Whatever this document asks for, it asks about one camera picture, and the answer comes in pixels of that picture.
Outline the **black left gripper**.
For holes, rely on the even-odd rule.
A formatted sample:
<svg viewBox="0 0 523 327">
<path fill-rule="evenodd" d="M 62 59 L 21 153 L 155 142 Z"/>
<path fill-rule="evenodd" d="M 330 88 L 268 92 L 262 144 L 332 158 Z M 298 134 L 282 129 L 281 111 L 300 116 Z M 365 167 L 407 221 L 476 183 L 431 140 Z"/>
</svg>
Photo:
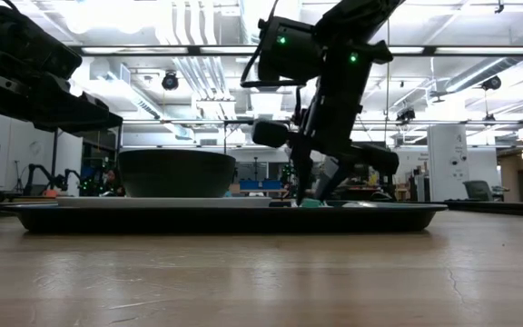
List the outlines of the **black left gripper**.
<svg viewBox="0 0 523 327">
<path fill-rule="evenodd" d="M 123 123 L 123 118 L 111 113 L 101 99 L 87 92 L 74 96 L 65 80 L 1 51 L 0 114 L 32 122 L 37 128 L 69 133 L 109 129 Z"/>
</svg>

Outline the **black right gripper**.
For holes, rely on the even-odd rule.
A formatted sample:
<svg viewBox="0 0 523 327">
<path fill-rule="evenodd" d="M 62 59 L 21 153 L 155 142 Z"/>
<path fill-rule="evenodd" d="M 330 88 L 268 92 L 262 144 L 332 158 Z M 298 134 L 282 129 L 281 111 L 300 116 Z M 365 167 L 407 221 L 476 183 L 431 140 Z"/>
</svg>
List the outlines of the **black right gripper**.
<svg viewBox="0 0 523 327">
<path fill-rule="evenodd" d="M 312 169 L 311 151 L 326 158 L 318 179 L 314 198 L 326 200 L 349 176 L 355 164 L 367 164 L 384 174 L 396 173 L 398 156 L 377 145 L 353 145 L 350 133 L 357 116 L 370 69 L 374 64 L 387 64 L 393 59 L 387 44 L 356 43 L 341 39 L 330 45 L 322 45 L 321 73 L 317 80 L 311 104 L 305 110 L 296 105 L 291 123 L 296 132 L 283 123 L 258 119 L 253 124 L 252 140 L 256 144 L 273 148 L 288 144 L 291 162 L 298 179 L 296 204 L 301 204 Z M 259 78 L 251 82 L 254 88 L 279 88 L 261 86 Z"/>
</svg>

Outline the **black round bowl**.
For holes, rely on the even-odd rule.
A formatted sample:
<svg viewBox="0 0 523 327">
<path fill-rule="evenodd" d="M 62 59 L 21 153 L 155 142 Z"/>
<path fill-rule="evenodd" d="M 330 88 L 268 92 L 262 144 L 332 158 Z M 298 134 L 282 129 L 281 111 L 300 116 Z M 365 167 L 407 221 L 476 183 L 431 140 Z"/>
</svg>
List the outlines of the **black round bowl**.
<svg viewBox="0 0 523 327">
<path fill-rule="evenodd" d="M 143 149 L 118 155 L 130 197 L 218 198 L 232 183 L 236 160 L 227 154 L 183 149 Z"/>
</svg>

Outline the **white round plate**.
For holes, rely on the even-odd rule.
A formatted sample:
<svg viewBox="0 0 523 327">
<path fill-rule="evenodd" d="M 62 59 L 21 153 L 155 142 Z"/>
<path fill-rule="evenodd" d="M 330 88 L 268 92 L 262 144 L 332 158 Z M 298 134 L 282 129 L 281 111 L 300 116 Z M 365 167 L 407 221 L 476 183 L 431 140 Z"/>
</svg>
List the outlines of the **white round plate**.
<svg viewBox="0 0 523 327">
<path fill-rule="evenodd" d="M 78 208 L 267 208 L 269 197 L 222 198 L 133 198 L 133 197 L 58 197 L 59 206 Z"/>
</svg>

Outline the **black plastic serving tray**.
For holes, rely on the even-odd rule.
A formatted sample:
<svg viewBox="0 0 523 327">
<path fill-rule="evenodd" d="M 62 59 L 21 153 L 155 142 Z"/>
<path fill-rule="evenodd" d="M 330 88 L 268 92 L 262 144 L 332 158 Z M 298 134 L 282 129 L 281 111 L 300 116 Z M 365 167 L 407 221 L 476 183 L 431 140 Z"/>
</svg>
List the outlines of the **black plastic serving tray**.
<svg viewBox="0 0 523 327">
<path fill-rule="evenodd" d="M 32 233 L 408 233 L 427 228 L 444 204 L 364 207 L 78 208 L 21 204 L 5 210 Z"/>
</svg>

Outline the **dark shelving rack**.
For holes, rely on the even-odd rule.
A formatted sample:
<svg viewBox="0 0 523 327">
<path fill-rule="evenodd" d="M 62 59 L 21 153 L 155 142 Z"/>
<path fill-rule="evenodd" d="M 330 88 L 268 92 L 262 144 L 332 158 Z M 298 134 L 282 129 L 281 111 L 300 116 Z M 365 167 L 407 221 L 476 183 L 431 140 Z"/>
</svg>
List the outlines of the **dark shelving rack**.
<svg viewBox="0 0 523 327">
<path fill-rule="evenodd" d="M 59 130 L 54 141 L 53 164 L 56 174 L 63 174 L 65 169 L 72 169 L 84 175 L 87 169 L 101 167 L 105 181 L 105 174 L 109 169 L 116 171 L 115 134 L 111 131 L 69 134 Z M 70 178 L 68 191 L 61 191 L 60 194 L 73 197 L 84 196 L 78 194 L 74 176 Z"/>
</svg>

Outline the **blue storage bins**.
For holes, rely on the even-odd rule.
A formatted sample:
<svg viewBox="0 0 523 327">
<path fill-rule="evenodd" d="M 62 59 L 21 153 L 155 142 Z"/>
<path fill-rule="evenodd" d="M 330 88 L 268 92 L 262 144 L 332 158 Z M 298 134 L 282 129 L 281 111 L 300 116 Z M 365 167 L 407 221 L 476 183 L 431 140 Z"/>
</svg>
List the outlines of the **blue storage bins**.
<svg viewBox="0 0 523 327">
<path fill-rule="evenodd" d="M 240 189 L 243 190 L 280 190 L 282 188 L 281 181 L 278 180 L 241 180 L 239 181 Z"/>
</svg>

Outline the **person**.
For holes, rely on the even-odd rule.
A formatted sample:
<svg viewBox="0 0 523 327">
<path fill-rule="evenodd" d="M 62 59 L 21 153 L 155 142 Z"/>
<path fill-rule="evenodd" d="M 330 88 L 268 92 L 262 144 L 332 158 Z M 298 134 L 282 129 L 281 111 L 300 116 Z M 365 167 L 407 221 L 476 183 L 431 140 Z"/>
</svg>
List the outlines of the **person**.
<svg viewBox="0 0 523 327">
<path fill-rule="evenodd" d="M 125 196 L 124 187 L 114 169 L 106 172 L 103 190 L 103 196 Z"/>
</svg>

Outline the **background black robot arms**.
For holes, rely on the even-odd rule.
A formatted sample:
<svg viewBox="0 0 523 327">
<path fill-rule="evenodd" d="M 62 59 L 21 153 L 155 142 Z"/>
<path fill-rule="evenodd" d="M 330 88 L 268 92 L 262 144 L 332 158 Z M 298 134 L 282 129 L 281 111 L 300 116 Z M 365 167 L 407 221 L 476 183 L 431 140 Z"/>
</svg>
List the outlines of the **background black robot arms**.
<svg viewBox="0 0 523 327">
<path fill-rule="evenodd" d="M 43 191 L 39 194 L 49 193 L 51 190 L 60 190 L 67 192 L 69 182 L 72 176 L 76 179 L 76 188 L 79 195 L 99 195 L 104 188 L 104 171 L 101 167 L 87 169 L 84 175 L 79 174 L 76 170 L 65 169 L 63 174 L 52 175 L 41 164 L 30 163 L 27 166 L 28 178 L 23 188 L 23 196 L 31 196 L 33 192 L 34 176 L 36 171 L 40 171 L 47 180 Z"/>
</svg>

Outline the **white square column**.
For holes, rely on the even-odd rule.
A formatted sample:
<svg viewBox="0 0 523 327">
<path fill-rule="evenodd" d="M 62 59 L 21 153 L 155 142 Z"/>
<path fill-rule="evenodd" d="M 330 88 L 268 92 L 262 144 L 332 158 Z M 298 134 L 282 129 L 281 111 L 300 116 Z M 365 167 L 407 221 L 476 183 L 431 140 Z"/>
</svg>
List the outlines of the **white square column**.
<svg viewBox="0 0 523 327">
<path fill-rule="evenodd" d="M 428 128 L 430 200 L 464 199 L 469 179 L 467 136 L 464 125 L 438 124 Z"/>
</svg>

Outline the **grey office chair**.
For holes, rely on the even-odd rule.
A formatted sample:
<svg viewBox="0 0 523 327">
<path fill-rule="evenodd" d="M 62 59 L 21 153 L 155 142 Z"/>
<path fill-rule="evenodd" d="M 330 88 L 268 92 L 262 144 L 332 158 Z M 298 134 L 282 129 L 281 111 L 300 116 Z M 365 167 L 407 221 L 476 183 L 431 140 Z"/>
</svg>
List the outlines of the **grey office chair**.
<svg viewBox="0 0 523 327">
<path fill-rule="evenodd" d="M 480 202 L 492 202 L 494 200 L 491 188 L 486 181 L 466 181 L 463 184 L 469 200 Z"/>
</svg>

